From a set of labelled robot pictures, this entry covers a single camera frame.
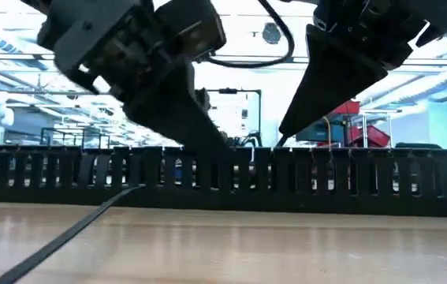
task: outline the table surface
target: table surface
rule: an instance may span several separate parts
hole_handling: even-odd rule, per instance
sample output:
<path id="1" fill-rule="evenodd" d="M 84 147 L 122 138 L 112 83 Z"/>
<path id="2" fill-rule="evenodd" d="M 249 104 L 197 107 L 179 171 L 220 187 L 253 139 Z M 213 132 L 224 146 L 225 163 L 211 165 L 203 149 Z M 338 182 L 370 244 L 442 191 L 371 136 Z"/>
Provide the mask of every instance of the table surface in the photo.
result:
<path id="1" fill-rule="evenodd" d="M 0 204 L 0 274 L 92 209 Z M 447 283 L 447 219 L 111 208 L 40 282 Z"/>

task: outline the black cable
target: black cable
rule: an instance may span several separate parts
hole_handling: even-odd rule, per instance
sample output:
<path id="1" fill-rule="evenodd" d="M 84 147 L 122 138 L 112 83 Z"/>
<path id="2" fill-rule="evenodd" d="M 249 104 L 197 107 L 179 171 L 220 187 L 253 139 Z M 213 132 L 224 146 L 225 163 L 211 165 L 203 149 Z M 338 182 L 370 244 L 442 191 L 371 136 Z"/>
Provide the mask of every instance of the black cable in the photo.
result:
<path id="1" fill-rule="evenodd" d="M 288 41 L 288 52 L 278 59 L 274 59 L 269 62 L 259 62 L 259 63 L 232 63 L 232 62 L 224 62 L 218 59 L 214 59 L 211 57 L 205 58 L 207 62 L 213 63 L 215 65 L 229 67 L 229 68 L 240 68 L 240 69 L 251 69 L 251 68 L 262 68 L 268 67 L 276 64 L 281 64 L 290 59 L 293 55 L 293 51 L 295 50 L 295 40 L 293 39 L 292 32 L 289 30 L 288 26 L 281 19 L 281 16 L 278 15 L 276 10 L 270 5 L 267 0 L 258 0 L 263 8 L 269 13 L 274 23 L 279 27 L 281 32 L 285 35 L 286 40 Z"/>
<path id="2" fill-rule="evenodd" d="M 40 265 L 44 260 L 58 251 L 62 246 L 71 241 L 77 234 L 84 230 L 88 225 L 94 222 L 102 213 L 106 212 L 113 204 L 120 200 L 123 196 L 126 196 L 130 192 L 139 189 L 135 187 L 126 189 L 117 195 L 104 202 L 99 208 L 95 209 L 92 213 L 85 218 L 78 221 L 72 227 L 68 228 L 64 233 L 56 237 L 53 241 L 42 247 L 40 250 L 30 255 L 26 260 L 20 262 L 15 267 L 8 270 L 5 274 L 0 276 L 0 284 L 15 283 L 24 277 L 28 272 Z"/>

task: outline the ceiling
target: ceiling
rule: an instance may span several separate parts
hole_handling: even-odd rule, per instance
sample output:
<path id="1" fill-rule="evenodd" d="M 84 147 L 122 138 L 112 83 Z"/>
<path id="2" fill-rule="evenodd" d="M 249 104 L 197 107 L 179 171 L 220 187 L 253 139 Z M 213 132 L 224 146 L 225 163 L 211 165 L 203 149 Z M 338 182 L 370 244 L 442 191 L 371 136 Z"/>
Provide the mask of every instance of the ceiling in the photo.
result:
<path id="1" fill-rule="evenodd" d="M 160 6 L 167 1 L 154 2 L 156 6 Z M 286 52 L 285 40 L 277 45 L 270 45 L 256 35 L 263 30 L 265 23 L 270 22 L 258 1 L 240 0 L 239 5 L 228 0 L 212 2 L 222 15 L 228 41 L 217 52 L 218 56 L 227 60 L 258 61 L 276 58 Z M 196 66 L 196 87 L 262 88 L 262 85 L 266 85 L 264 73 L 282 78 L 274 84 L 281 82 L 288 90 L 298 84 L 308 62 L 305 26 L 312 22 L 311 15 L 315 7 L 300 2 L 273 0 L 271 5 L 283 16 L 296 40 L 294 60 L 289 64 L 261 70 L 235 70 L 200 64 Z M 80 116 L 80 122 L 97 120 L 99 123 L 111 124 L 113 129 L 106 127 L 107 131 L 121 133 L 121 142 L 125 144 L 134 143 L 138 139 L 161 139 L 146 129 L 137 131 L 136 125 L 123 118 L 121 104 L 112 96 L 82 95 L 85 90 L 58 73 L 51 52 L 35 45 L 37 32 L 45 18 L 21 1 L 0 0 L 0 88 L 6 86 L 16 90 L 11 96 L 17 102 L 58 105 L 41 106 L 50 115 L 72 115 L 73 118 Z M 30 54 L 44 55 L 34 58 Z M 98 87 L 105 91 L 109 86 L 100 82 Z M 390 104 L 400 107 L 400 101 L 414 101 L 416 96 L 418 100 L 428 99 L 427 95 L 434 95 L 435 92 L 444 92 L 447 95 L 446 90 L 447 40 L 443 39 L 415 50 L 404 66 L 391 72 L 386 79 L 367 89 L 357 99 L 366 108 L 389 107 Z M 67 96 L 71 94 L 79 95 L 77 101 L 74 96 Z M 74 109 L 74 105 L 83 107 Z M 113 115 L 102 108 L 112 110 Z"/>

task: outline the wooden table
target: wooden table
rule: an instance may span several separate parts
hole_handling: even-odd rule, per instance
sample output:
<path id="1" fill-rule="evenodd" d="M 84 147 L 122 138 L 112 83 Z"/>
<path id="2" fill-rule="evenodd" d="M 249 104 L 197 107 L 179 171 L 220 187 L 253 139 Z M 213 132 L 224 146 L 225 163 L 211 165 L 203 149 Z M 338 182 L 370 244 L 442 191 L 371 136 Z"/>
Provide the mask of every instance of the wooden table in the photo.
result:
<path id="1" fill-rule="evenodd" d="M 0 204 L 0 274 L 91 207 Z M 113 208 L 21 283 L 447 283 L 447 219 Z"/>

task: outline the black strap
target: black strap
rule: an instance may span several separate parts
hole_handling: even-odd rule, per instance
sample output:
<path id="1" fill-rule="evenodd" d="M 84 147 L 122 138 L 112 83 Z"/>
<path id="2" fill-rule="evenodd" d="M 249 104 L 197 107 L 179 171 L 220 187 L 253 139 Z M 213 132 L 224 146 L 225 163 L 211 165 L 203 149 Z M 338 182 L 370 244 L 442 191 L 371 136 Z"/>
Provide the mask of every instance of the black strap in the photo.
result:
<path id="1" fill-rule="evenodd" d="M 64 233 L 56 237 L 49 244 L 42 247 L 39 251 L 35 252 L 29 256 L 26 260 L 20 262 L 15 267 L 11 268 L 5 274 L 0 276 L 0 284 L 11 284 L 20 280 L 32 269 L 40 265 L 44 260 L 50 257 L 53 253 L 58 251 L 62 246 L 72 240 L 79 232 L 84 230 L 88 225 L 94 222 L 102 213 L 109 209 L 113 204 L 120 200 L 123 196 L 126 196 L 130 192 L 139 189 L 140 187 L 135 187 L 131 189 L 126 189 L 116 196 L 113 196 L 108 201 L 104 202 L 99 208 L 95 209 L 92 213 L 87 215 L 85 218 L 78 221 L 72 227 L 68 228 Z"/>

